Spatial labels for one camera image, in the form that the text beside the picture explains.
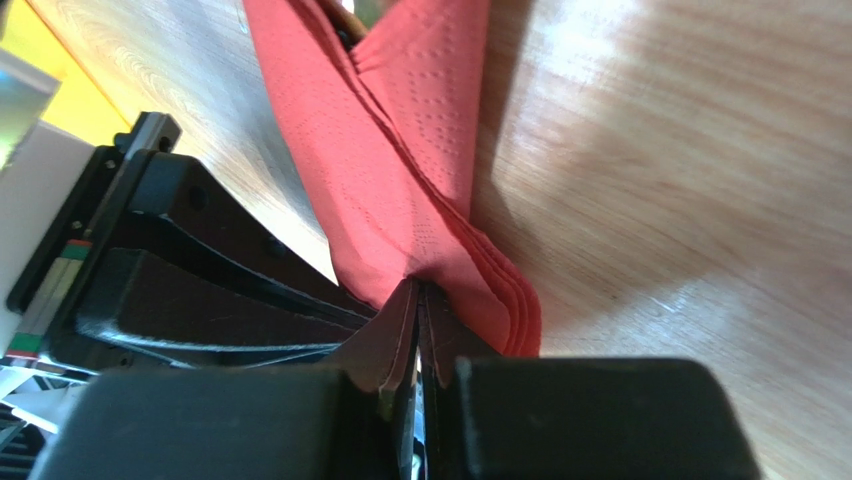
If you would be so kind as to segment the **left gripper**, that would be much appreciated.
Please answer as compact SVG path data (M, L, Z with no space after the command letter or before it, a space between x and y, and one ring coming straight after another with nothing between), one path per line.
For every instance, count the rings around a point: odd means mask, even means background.
M144 112L94 146L6 299L21 315L7 366L97 373L132 360L102 342L192 367L309 361L374 316L198 160L165 154L180 135L172 116Z

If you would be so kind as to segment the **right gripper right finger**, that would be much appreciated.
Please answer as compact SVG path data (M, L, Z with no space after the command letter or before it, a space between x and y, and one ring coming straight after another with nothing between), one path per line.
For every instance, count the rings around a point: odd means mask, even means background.
M757 479L734 408L686 358L514 358L420 293L429 479Z

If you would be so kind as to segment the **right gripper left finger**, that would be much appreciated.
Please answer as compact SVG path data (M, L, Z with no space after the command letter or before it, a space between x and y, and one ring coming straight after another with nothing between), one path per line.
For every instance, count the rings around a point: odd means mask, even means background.
M404 479L420 285L402 281L320 362L108 373L38 456L36 479Z

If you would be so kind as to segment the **red paper napkin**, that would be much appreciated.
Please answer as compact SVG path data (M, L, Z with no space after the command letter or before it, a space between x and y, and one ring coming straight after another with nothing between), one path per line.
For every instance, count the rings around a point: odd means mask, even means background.
M538 296L470 221L489 3L400 1L352 47L317 1L244 8L337 280L374 308L433 282L495 350L537 355Z

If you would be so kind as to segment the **gold spoon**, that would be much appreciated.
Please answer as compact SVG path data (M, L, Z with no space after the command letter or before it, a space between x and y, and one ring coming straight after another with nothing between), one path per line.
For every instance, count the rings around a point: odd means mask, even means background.
M330 20L335 31L342 34L347 45L356 45L368 34L367 27L344 6L342 1L318 0L317 3Z

